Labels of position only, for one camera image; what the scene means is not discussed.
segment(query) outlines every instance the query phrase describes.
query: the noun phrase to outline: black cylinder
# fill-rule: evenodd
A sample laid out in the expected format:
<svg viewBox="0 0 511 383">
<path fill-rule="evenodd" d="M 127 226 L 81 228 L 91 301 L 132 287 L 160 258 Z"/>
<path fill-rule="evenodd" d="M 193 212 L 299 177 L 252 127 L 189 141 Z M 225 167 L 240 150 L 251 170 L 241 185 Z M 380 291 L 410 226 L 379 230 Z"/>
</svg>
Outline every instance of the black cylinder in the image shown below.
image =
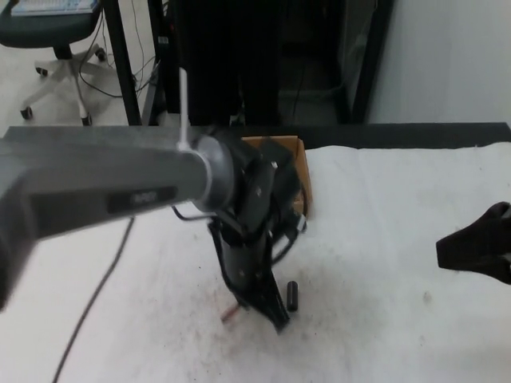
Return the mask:
<svg viewBox="0 0 511 383">
<path fill-rule="evenodd" d="M 294 313 L 298 310 L 298 283 L 290 281 L 287 284 L 287 311 Z"/>
</svg>

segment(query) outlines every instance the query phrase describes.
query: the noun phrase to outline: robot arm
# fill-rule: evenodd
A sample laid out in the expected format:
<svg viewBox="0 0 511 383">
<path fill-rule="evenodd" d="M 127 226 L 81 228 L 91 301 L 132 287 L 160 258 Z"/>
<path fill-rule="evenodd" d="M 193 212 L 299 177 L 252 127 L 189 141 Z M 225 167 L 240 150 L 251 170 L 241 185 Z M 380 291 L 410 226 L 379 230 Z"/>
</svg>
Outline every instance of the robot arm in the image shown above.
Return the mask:
<svg viewBox="0 0 511 383">
<path fill-rule="evenodd" d="M 1 308 L 39 239 L 192 201 L 215 213 L 208 227 L 238 303 L 277 330 L 287 324 L 271 249 L 296 225 L 300 182 L 291 153 L 274 141 L 259 151 L 202 136 L 178 152 L 0 140 L 0 152 Z"/>
</svg>

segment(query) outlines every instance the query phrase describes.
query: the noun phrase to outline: white wall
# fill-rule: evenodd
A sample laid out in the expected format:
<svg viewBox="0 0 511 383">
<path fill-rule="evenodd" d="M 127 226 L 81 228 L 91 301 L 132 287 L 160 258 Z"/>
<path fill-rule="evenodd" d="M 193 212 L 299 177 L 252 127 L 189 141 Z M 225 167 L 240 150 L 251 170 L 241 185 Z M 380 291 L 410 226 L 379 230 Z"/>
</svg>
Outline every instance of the white wall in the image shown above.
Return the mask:
<svg viewBox="0 0 511 383">
<path fill-rule="evenodd" d="M 369 121 L 511 124 L 511 2 L 395 1 Z"/>
</svg>

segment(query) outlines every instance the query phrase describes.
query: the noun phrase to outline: black cable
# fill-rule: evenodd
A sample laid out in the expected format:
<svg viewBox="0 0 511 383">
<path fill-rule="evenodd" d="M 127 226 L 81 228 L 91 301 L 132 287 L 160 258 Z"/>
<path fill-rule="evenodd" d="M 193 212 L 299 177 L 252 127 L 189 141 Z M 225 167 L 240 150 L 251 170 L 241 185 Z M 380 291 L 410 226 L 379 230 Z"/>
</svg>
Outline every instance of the black cable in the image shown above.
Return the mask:
<svg viewBox="0 0 511 383">
<path fill-rule="evenodd" d="M 303 68 L 302 68 L 302 76 L 300 78 L 300 83 L 298 85 L 298 90 L 296 91 L 296 97 L 295 97 L 295 103 L 293 104 L 293 115 L 292 115 L 292 124 L 295 124 L 295 115 L 296 115 L 296 106 L 298 105 L 298 100 L 300 98 L 300 92 L 302 90 L 302 86 L 303 86 L 303 79 L 305 78 L 305 67 L 307 66 L 307 64 L 304 62 L 303 63 Z"/>
<path fill-rule="evenodd" d="M 85 82 L 90 88 L 97 90 L 99 93 L 103 93 L 106 96 L 112 97 L 112 98 L 122 98 L 122 95 L 115 95 L 115 94 L 111 94 L 111 93 L 105 92 L 104 90 L 99 89 L 97 86 L 94 86 L 94 85 L 90 84 L 85 78 L 83 78 L 83 75 L 81 74 L 81 68 L 85 64 L 86 58 L 87 58 L 87 56 L 89 56 L 90 50 L 93 48 L 94 42 L 96 42 L 96 40 L 97 40 L 97 35 L 99 34 L 99 31 L 101 30 L 101 27 L 104 24 L 105 24 L 105 18 L 101 18 L 100 25 L 97 28 L 96 34 L 94 35 L 94 38 L 93 38 L 93 41 L 90 43 L 90 47 L 89 47 L 89 49 L 87 49 L 87 53 L 83 57 L 83 60 L 81 60 L 80 68 L 78 68 L 78 74 L 80 75 L 80 78 L 81 78 L 81 80 L 83 82 Z"/>
<path fill-rule="evenodd" d="M 305 185 L 302 184 L 302 196 L 303 196 L 303 216 L 307 217 L 307 214 L 309 213 L 309 203 L 307 201 L 307 190 L 305 189 Z M 303 229 L 301 232 L 305 232 L 307 229 L 307 222 L 303 225 Z M 280 261 L 284 259 L 284 257 L 287 255 L 289 250 L 295 245 L 295 242 L 298 238 L 299 232 L 296 229 L 291 229 L 292 232 L 289 233 L 289 235 L 286 235 L 288 237 L 288 242 L 286 246 L 283 247 L 281 251 L 271 260 L 271 265 L 274 266 Z"/>
<path fill-rule="evenodd" d="M 57 383 L 58 378 L 60 377 L 62 370 L 64 368 L 65 361 L 67 357 L 69 356 L 69 352 L 71 351 L 71 348 L 73 347 L 74 341 L 77 339 L 78 332 L 80 331 L 81 326 L 83 325 L 83 322 L 87 318 L 87 314 L 89 313 L 91 307 L 93 306 L 94 302 L 96 301 L 97 296 L 99 293 L 101 293 L 101 289 L 106 284 L 106 281 L 109 279 L 109 276 L 112 274 L 113 270 L 119 263 L 119 259 L 121 259 L 122 252 L 125 249 L 126 242 L 128 241 L 129 233 L 131 232 L 131 229 L 133 227 L 133 223 L 135 222 L 135 217 L 132 217 L 129 219 L 128 226 L 126 227 L 125 234 L 122 237 L 121 245 L 119 246 L 117 253 L 115 255 L 115 258 L 112 261 L 112 264 L 106 271 L 105 275 L 99 282 L 99 285 L 97 285 L 96 290 L 94 291 L 94 294 L 90 298 L 89 302 L 87 303 L 87 306 L 83 310 L 83 313 L 80 316 L 80 319 L 78 320 L 77 325 L 74 328 L 73 334 L 71 335 L 71 338 L 68 340 L 67 346 L 65 347 L 65 351 L 62 354 L 61 360 L 58 363 L 57 371 L 55 372 L 55 375 L 53 376 L 52 383 Z"/>
<path fill-rule="evenodd" d="M 138 69 L 136 71 L 136 73 L 133 75 L 133 76 L 136 76 L 138 73 L 142 72 L 142 77 L 141 77 L 141 80 L 139 81 L 140 82 L 140 85 L 139 85 L 139 88 L 137 90 L 137 96 L 140 96 L 140 91 L 145 88 L 148 84 L 149 84 L 149 81 L 150 81 L 150 78 L 149 78 L 149 81 L 147 81 L 145 84 L 142 85 L 142 79 L 144 78 L 144 68 L 149 64 L 149 62 L 151 62 L 154 57 L 151 57 L 149 60 L 147 60 L 146 62 L 145 61 L 145 53 L 144 53 L 144 48 L 142 46 L 142 41 L 141 41 L 141 36 L 138 32 L 138 24 L 137 24 L 137 12 L 135 11 L 135 5 L 133 4 L 133 0 L 132 0 L 132 8 L 133 8 L 133 16 L 135 18 L 135 31 L 137 32 L 137 37 L 138 37 L 138 43 L 141 47 L 141 51 L 142 51 L 142 67 L 140 69 Z M 87 50 L 87 54 L 85 55 L 86 57 L 89 56 L 89 53 L 90 53 L 90 50 L 93 48 L 94 46 L 94 43 L 96 42 L 97 40 L 97 37 L 99 35 L 99 31 L 102 30 L 103 32 L 103 43 L 105 44 L 105 53 L 106 53 L 106 63 L 107 65 L 113 69 L 113 65 L 109 62 L 109 53 L 108 53 L 108 46 L 106 44 L 106 37 L 105 37 L 105 12 L 103 11 L 101 13 L 101 20 L 100 20 L 100 24 L 97 28 L 97 32 L 96 34 L 94 35 L 94 38 L 93 38 L 93 41 L 91 42 L 90 44 L 90 47 L 89 49 Z M 117 95 L 117 94 L 112 94 L 112 93 L 108 93 L 106 91 L 104 91 L 103 89 L 99 89 L 97 86 L 95 85 L 92 85 L 90 84 L 84 77 L 83 75 L 81 74 L 81 68 L 83 67 L 83 65 L 85 64 L 85 57 L 84 59 L 81 61 L 80 63 L 80 68 L 78 69 L 78 74 L 80 75 L 80 78 L 81 80 L 87 85 L 89 86 L 90 88 L 98 91 L 99 93 L 102 93 L 108 97 L 112 97 L 112 98 L 122 98 L 122 95 Z"/>
<path fill-rule="evenodd" d="M 134 73 L 134 74 L 135 74 L 135 76 L 136 76 L 138 73 L 140 73 L 140 72 L 141 72 L 141 71 L 142 71 L 142 70 L 143 70 L 143 69 L 144 69 L 144 68 L 145 68 L 145 67 L 149 64 L 149 62 L 151 62 L 151 61 L 152 61 L 152 60 L 154 60 L 155 58 L 156 58 L 156 55 L 154 55 L 154 56 L 152 56 L 151 58 L 149 58 L 149 59 L 145 62 L 144 66 L 142 66 L 142 68 L 138 69 L 138 70 Z"/>
<path fill-rule="evenodd" d="M 185 222 L 201 221 L 203 219 L 210 219 L 210 218 L 214 217 L 214 215 L 197 215 L 194 217 L 185 217 L 184 215 L 179 213 L 179 210 L 177 210 L 176 207 L 172 206 L 171 208 L 174 211 L 174 214 L 176 215 L 176 217 L 179 218 L 181 221 L 185 221 Z"/>
<path fill-rule="evenodd" d="M 281 251 L 277 253 L 277 255 L 271 260 L 271 265 L 274 266 L 280 261 L 284 259 L 284 257 L 287 255 L 289 250 L 293 247 L 296 240 L 298 238 L 298 231 L 294 230 L 293 235 L 289 238 L 289 240 L 286 243 L 286 246 L 283 247 Z"/>
</svg>

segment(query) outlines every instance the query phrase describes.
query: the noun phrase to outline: brown cardboard box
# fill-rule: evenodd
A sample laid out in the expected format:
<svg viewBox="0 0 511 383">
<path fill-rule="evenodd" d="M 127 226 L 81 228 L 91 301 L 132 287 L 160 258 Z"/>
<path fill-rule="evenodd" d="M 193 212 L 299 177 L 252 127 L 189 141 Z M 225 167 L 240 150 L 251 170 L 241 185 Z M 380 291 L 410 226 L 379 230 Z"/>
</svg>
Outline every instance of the brown cardboard box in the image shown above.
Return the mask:
<svg viewBox="0 0 511 383">
<path fill-rule="evenodd" d="M 261 144 L 261 141 L 266 138 L 268 137 L 245 137 L 244 140 L 253 147 L 258 148 Z M 305 187 L 305 191 L 307 192 L 307 206 L 310 213 L 312 206 L 312 188 L 303 141 L 301 141 L 297 136 L 272 136 L 269 138 L 277 141 L 279 144 L 283 145 L 285 148 L 288 148 L 293 153 L 293 156 L 295 157 L 296 170 L 298 171 L 300 181 L 302 181 L 302 184 Z M 298 213 L 303 213 L 302 193 L 296 196 L 294 207 Z"/>
</svg>

